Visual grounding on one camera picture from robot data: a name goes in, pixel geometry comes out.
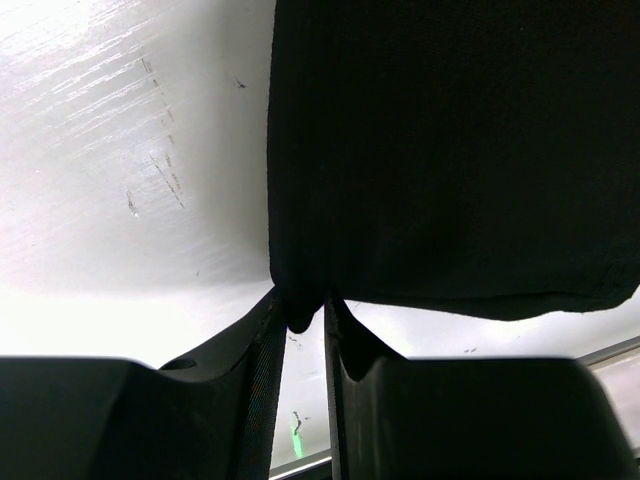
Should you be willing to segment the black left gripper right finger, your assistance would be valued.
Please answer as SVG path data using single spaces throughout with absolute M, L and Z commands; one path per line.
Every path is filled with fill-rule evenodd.
M 600 383 L 569 358 L 408 359 L 324 309 L 336 479 L 635 479 Z

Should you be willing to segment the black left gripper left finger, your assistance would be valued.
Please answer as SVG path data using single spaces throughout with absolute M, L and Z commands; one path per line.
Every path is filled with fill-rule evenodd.
M 158 369 L 1 361 L 5 479 L 265 479 L 285 347 L 278 294 Z

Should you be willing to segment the black skirt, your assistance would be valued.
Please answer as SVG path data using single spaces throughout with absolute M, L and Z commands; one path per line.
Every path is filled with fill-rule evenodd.
M 297 333 L 331 294 L 513 321 L 638 289 L 635 1 L 280 1 L 267 136 Z

